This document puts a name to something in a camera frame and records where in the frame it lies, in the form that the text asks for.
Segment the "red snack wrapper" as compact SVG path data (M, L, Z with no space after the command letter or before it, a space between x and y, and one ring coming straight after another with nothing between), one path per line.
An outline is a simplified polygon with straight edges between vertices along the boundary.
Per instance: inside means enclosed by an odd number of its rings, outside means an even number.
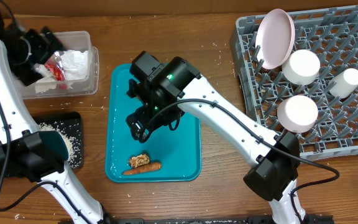
M64 82L64 69L59 52L55 52L44 64L45 68L54 76L58 82Z

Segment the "white tissue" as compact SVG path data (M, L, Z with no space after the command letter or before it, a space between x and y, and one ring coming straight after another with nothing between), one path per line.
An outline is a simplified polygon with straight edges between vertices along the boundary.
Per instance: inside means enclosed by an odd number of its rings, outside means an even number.
M64 69L64 82L58 82L54 76L45 68L44 65L37 65L36 71L43 78L35 84L36 93L45 93L46 91L56 89L68 90L71 88L71 81L82 80L88 75L88 51L66 50L59 52Z

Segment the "brown food scrap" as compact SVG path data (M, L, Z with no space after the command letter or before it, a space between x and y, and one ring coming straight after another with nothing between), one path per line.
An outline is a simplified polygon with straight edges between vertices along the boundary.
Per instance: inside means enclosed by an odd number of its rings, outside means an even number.
M128 161L132 169L135 169L140 166L144 166L150 163L150 157L147 154L140 154L138 156L133 156Z

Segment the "orange carrot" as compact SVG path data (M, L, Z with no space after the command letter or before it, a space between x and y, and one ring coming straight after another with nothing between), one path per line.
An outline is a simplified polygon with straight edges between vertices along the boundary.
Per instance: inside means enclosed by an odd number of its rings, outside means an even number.
M154 172L158 171L162 168L162 164L159 162L153 162L146 165L142 165L131 170L127 170L123 172L123 175L136 175L136 174L143 174L146 172Z

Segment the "small pink bowl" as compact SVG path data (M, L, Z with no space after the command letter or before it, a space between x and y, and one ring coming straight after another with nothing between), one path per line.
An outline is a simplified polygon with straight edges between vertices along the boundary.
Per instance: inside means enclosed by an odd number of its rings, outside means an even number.
M280 103L277 117L286 130L305 133L314 126L318 117L318 107L311 98L296 95Z

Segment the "pale green bowl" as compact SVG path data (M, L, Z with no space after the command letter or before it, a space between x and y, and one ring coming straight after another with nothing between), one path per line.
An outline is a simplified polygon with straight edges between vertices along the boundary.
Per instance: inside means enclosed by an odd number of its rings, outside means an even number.
M314 82L319 69L318 56L305 49L293 52L282 65L284 77L296 85L309 85Z

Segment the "white cup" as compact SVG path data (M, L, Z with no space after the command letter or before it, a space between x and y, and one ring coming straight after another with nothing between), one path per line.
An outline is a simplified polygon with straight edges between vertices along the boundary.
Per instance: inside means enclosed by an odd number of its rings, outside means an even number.
M329 83L335 83L329 90L334 97L346 98L358 87L358 70L348 68L336 75Z

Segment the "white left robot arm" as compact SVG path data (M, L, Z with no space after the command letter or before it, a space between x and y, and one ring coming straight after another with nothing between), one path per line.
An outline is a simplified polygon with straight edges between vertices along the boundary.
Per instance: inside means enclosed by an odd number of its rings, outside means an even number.
M0 12L0 181L25 177L35 189L48 191L73 223L113 223L72 171L61 135L39 128L16 86L40 80L35 65L63 49L49 28L23 30L16 21L6 26Z

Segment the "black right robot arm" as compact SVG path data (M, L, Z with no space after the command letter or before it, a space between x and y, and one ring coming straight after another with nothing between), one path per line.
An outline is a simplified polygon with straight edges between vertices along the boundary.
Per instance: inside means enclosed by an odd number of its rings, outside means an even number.
M300 157L298 138L257 124L221 96L200 71L181 57L159 62L143 51L130 67L127 95L142 106L126 118L141 143L162 126L174 131L189 113L230 143L250 165L245 184L268 201L274 223L333 223L332 217L307 214L297 191L339 178L338 170Z

